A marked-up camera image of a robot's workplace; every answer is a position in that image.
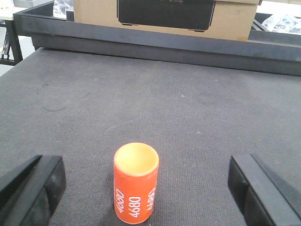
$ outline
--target cardboard box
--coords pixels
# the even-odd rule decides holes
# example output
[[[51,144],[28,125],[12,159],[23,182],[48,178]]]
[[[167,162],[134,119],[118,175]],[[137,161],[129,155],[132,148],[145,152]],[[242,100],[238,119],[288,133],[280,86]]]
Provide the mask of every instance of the cardboard box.
[[[73,2],[77,23],[246,41],[259,0],[73,0]]]

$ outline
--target gray carpet surface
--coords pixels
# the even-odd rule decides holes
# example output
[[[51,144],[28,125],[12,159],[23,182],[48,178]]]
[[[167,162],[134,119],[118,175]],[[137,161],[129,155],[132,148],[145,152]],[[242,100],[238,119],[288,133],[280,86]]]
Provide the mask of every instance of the gray carpet surface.
[[[123,144],[160,156],[146,226],[244,226],[227,187],[232,154],[257,153],[301,191],[301,77],[38,50],[0,77],[0,175],[63,156],[51,226],[123,225],[113,166]]]

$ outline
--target black tray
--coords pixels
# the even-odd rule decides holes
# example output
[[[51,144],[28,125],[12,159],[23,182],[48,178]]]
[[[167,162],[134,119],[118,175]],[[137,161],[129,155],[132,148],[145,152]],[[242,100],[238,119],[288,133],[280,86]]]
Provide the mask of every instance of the black tray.
[[[35,48],[301,75],[299,35],[251,30],[241,42],[79,24],[52,12],[47,3],[14,14],[18,34],[31,36]]]

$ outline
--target plastic bag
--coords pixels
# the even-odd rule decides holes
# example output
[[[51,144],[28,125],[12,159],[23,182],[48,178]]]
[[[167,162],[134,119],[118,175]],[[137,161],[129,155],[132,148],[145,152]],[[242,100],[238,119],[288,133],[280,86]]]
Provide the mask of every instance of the plastic bag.
[[[301,34],[301,20],[288,14],[274,14],[262,25],[270,32]]]
[[[66,11],[74,11],[73,0],[55,0],[53,4],[53,17],[66,19]]]

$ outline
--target orange cylinder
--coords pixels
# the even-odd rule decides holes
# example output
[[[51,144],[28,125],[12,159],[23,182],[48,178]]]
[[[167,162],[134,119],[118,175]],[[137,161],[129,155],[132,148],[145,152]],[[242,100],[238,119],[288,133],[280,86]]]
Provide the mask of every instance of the orange cylinder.
[[[157,185],[159,156],[142,143],[122,146],[114,156],[114,207],[128,224],[146,221],[152,213]]]

